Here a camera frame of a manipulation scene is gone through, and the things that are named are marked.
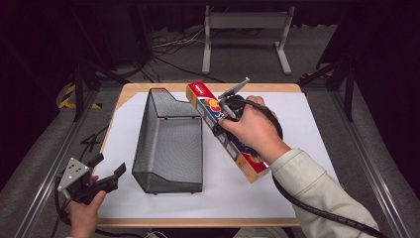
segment white sheet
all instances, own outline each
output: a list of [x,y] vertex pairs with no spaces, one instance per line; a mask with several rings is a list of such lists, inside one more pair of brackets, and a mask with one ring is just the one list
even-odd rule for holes
[[[281,124],[284,141],[299,147],[336,178],[330,158],[303,93],[240,92],[260,95]],[[140,92],[114,114],[104,146],[105,160],[96,168],[101,178],[113,174],[123,162],[127,171],[119,188],[108,193],[99,210],[101,218],[294,218],[290,203],[275,188],[271,174],[249,183],[203,122],[203,191],[145,194],[131,175],[146,92]],[[172,93],[187,101],[184,92]]]

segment black cable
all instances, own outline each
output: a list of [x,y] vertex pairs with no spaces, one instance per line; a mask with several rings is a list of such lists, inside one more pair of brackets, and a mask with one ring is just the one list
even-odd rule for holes
[[144,238],[143,236],[138,235],[138,234],[134,234],[134,233],[111,233],[111,232],[100,230],[100,229],[95,229],[95,233],[96,234],[99,234],[99,235],[108,236],[108,237],[136,237],[136,238]]
[[155,71],[154,67],[148,62],[147,62],[147,65],[151,68],[152,72],[156,75],[155,78],[157,78],[157,81],[160,82],[160,77],[159,77],[158,73]]
[[55,232],[56,232],[56,230],[57,230],[57,228],[58,228],[58,224],[59,224],[59,222],[60,222],[60,220],[61,220],[61,218],[64,216],[64,210],[65,210],[65,208],[68,206],[68,203],[69,203],[70,201],[67,201],[67,199],[66,200],[64,200],[63,202],[62,202],[62,204],[61,204],[61,209],[59,210],[59,215],[56,217],[56,220],[55,220],[55,225],[54,225],[54,227],[53,227],[53,229],[52,229],[52,235],[51,235],[51,238],[53,238],[54,236],[55,236]]
[[[188,34],[194,36],[195,34],[199,33],[200,31],[197,31],[197,32],[194,32],[194,33],[188,33]],[[173,39],[175,39],[179,35],[182,35],[179,32],[171,32],[171,33],[166,33],[166,34],[163,34],[163,35],[160,35],[160,36],[152,37],[152,39],[155,40],[155,39],[159,39],[159,38],[165,38],[166,39],[166,42],[169,42],[167,40],[167,37],[169,37],[170,35],[173,35],[173,34],[175,34],[175,37]]]
[[143,74],[144,77],[146,77],[150,82],[155,83],[153,79],[151,79],[145,72],[140,70],[140,72]]
[[[250,105],[252,105],[254,108],[256,108],[256,109],[258,109],[259,111],[261,111],[264,115],[267,115],[267,112],[269,112],[269,114],[272,116],[272,117],[274,117],[272,114],[271,114],[271,111],[267,108],[267,107],[265,107],[265,106],[262,106],[262,105],[260,105],[260,104],[258,104],[258,103],[255,103],[255,102],[253,102],[253,101],[250,101],[250,100],[240,100],[240,99],[232,99],[232,100],[235,100],[235,101],[241,101],[241,102],[244,102],[244,103],[247,103],[247,104],[250,104]],[[380,238],[386,238],[386,236],[384,235],[384,234],[382,234],[380,231],[378,231],[378,230],[376,230],[376,229],[374,229],[374,228],[372,228],[372,227],[370,227],[370,226],[367,226],[367,225],[365,225],[365,224],[362,224],[362,223],[360,223],[359,221],[355,221],[355,220],[353,220],[353,219],[350,219],[350,218],[347,218],[347,217],[344,217],[344,216],[340,216],[340,215],[337,215],[337,214],[334,214],[334,213],[330,213],[330,212],[328,212],[328,211],[325,211],[325,210],[321,210],[321,209],[318,209],[318,208],[315,208],[315,207],[313,207],[313,206],[311,206],[311,205],[308,205],[308,204],[306,204],[306,203],[304,203],[304,202],[302,202],[302,201],[300,201],[299,199],[297,199],[296,197],[294,197],[294,196],[292,196],[290,193],[288,193],[287,191],[286,191],[286,189],[284,189],[284,187],[282,187],[281,185],[280,185],[280,183],[277,181],[277,179],[274,177],[274,176],[272,176],[272,178],[273,178],[273,180],[274,180],[274,184],[275,184],[275,186],[277,187],[277,189],[280,191],[280,193],[288,200],[288,201],[290,201],[291,203],[293,203],[293,204],[295,204],[296,206],[298,206],[298,207],[300,207],[300,208],[302,208],[302,209],[304,209],[304,210],[306,210],[306,211],[308,211],[308,212],[310,212],[310,213],[312,213],[312,214],[315,214],[315,215],[318,215],[318,216],[320,216],[320,217],[322,217],[322,218],[325,218],[325,219],[328,219],[328,220],[331,220],[331,221],[335,221],[335,222],[338,222],[338,223],[340,223],[340,224],[343,224],[343,225],[347,225],[347,226],[350,226],[350,227],[353,227],[353,228],[355,228],[355,229],[358,229],[358,230],[360,230],[360,231],[362,231],[362,232],[365,232],[366,234],[368,234],[368,235],[370,235],[370,236],[374,236],[374,237],[380,237]]]
[[182,70],[182,71],[184,71],[184,72],[188,72],[188,73],[191,73],[191,74],[199,75],[199,76],[206,77],[206,78],[209,78],[209,79],[212,79],[212,80],[218,81],[218,82],[223,82],[223,83],[225,83],[225,81],[222,81],[222,80],[220,80],[220,79],[218,79],[218,78],[215,78],[215,77],[212,77],[212,76],[204,75],[204,74],[201,74],[201,73],[198,73],[198,72],[194,72],[194,71],[190,71],[190,70],[187,70],[187,69],[181,68],[181,67],[176,66],[176,65],[174,65],[174,64],[172,64],[172,63],[170,63],[170,62],[168,62],[168,61],[166,61],[166,60],[164,60],[164,59],[157,58],[157,57],[154,57],[154,59],[156,59],[156,60],[160,60],[160,61],[162,61],[162,62],[164,62],[164,63],[167,63],[167,64],[169,64],[169,65],[171,65],[171,66],[173,66],[173,67],[176,67],[176,68],[178,68],[179,70]]
[[153,50],[153,52],[158,53],[159,54],[158,57],[161,57],[163,55],[175,54],[182,48],[195,44],[197,40],[194,40],[194,38],[200,38],[203,35],[203,32],[204,32],[203,29],[201,29],[200,31],[196,33],[189,34],[189,36],[187,36],[186,34],[183,34],[183,36],[179,39],[177,39],[177,37],[179,36],[177,35],[171,41],[167,41],[166,43],[162,43],[157,46],[152,46],[153,49],[158,48],[158,47],[165,47],[165,51]]
[[53,226],[52,229],[52,234],[51,234],[51,238],[53,238],[55,236],[55,232],[58,228],[58,223],[60,221],[60,215],[62,214],[62,210],[65,208],[65,201],[62,203],[61,206],[59,206],[59,200],[58,200],[58,185],[59,182],[61,181],[61,178],[59,176],[57,176],[55,178],[55,185],[54,185],[54,204],[55,204],[55,210],[56,210],[56,220],[55,220],[55,224]]
[[[115,73],[115,74],[117,74],[120,77],[127,78],[127,77],[133,76],[136,73],[138,73],[144,66],[145,66],[145,64],[142,63],[142,64],[137,65],[134,69],[132,69],[130,71],[119,73],[119,74]],[[105,76],[98,75],[98,74],[95,74],[95,75],[97,75],[101,80],[114,80],[113,78],[111,78],[109,76],[106,76],[106,75]]]
[[157,77],[155,77],[151,72],[147,71],[146,69],[144,70],[144,73],[147,74],[147,75],[149,75],[150,77],[156,79],[157,82],[161,82],[160,81],[160,78],[158,77],[158,75],[157,75]]

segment black mesh basket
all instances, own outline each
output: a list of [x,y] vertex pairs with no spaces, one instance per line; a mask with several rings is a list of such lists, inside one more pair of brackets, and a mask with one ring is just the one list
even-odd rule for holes
[[165,88],[149,91],[132,174],[145,193],[200,192],[201,117]]

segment red box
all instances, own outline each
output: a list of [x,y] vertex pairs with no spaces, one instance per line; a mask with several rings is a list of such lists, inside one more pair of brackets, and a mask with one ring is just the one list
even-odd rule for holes
[[[189,83],[186,87],[186,97],[210,129],[216,125],[219,119],[226,117],[219,106],[219,100],[202,81]],[[223,133],[217,139],[249,182],[254,182],[268,173],[268,165],[258,162],[236,137],[231,141],[226,133]]]

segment hand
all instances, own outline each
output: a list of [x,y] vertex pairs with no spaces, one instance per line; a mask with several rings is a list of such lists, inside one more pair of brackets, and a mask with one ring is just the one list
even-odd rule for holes
[[[98,176],[92,177],[92,180],[98,180]],[[92,237],[95,233],[96,223],[98,221],[98,209],[105,199],[106,192],[99,191],[89,205],[71,201],[68,204],[68,211],[71,220],[72,237]]]
[[[249,96],[247,100],[265,106],[260,96]],[[274,125],[252,105],[245,106],[240,121],[221,119],[219,124],[223,129],[234,134],[240,142],[256,150],[269,165],[290,150],[278,137]]]

